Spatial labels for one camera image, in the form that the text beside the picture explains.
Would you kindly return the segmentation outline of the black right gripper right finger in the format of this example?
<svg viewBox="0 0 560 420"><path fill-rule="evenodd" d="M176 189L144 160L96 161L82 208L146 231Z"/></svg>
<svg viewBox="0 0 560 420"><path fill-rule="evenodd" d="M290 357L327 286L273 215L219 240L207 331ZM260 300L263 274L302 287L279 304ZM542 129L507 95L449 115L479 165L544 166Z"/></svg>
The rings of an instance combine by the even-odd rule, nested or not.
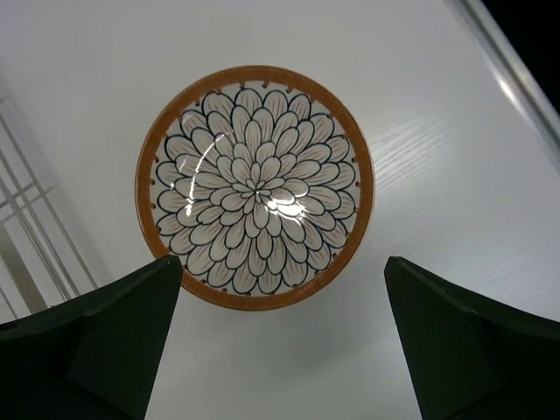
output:
<svg viewBox="0 0 560 420"><path fill-rule="evenodd" d="M391 256L388 299L424 419L557 419L559 324Z"/></svg>

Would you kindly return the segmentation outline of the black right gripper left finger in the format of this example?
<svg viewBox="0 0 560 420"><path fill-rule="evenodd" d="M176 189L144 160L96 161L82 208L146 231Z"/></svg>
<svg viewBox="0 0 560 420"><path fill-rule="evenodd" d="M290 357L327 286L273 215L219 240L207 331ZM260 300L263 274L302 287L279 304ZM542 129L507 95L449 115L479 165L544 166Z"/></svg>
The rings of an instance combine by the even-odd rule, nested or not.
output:
<svg viewBox="0 0 560 420"><path fill-rule="evenodd" d="M3 419L143 419L178 300L168 255L1 326Z"/></svg>

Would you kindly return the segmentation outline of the floral plate with orange rim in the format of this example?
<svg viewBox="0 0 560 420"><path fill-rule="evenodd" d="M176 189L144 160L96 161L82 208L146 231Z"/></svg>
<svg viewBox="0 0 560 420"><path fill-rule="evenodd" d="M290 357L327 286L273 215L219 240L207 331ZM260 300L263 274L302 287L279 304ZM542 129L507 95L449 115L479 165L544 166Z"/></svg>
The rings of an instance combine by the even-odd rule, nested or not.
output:
<svg viewBox="0 0 560 420"><path fill-rule="evenodd" d="M177 94L143 142L136 213L156 257L208 303L269 311L325 288L375 202L367 142L342 102L277 66L211 73Z"/></svg>

